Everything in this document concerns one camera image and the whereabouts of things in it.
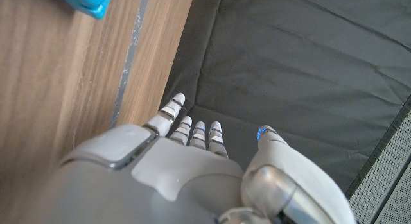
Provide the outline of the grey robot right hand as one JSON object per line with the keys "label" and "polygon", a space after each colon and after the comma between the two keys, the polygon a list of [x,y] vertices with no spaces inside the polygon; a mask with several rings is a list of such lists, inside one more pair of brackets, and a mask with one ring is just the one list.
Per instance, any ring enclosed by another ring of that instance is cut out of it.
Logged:
{"label": "grey robot right hand", "polygon": [[179,118],[176,94],[143,126],[121,125],[62,159],[20,223],[354,223],[333,179],[270,126],[246,169],[222,127]]}

